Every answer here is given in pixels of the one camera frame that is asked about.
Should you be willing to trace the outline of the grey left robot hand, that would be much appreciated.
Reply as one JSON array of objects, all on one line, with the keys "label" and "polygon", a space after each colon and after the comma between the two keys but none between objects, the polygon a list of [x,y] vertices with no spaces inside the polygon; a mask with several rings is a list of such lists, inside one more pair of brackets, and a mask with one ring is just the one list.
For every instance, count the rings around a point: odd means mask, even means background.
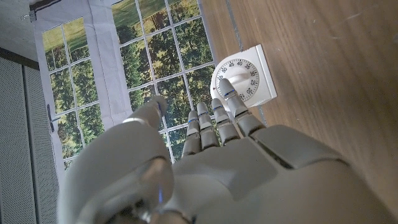
[{"label": "grey left robot hand", "polygon": [[341,154],[292,128],[265,127],[227,79],[223,100],[188,115],[179,161],[155,96],[87,145],[61,186],[59,223],[396,223]]}]

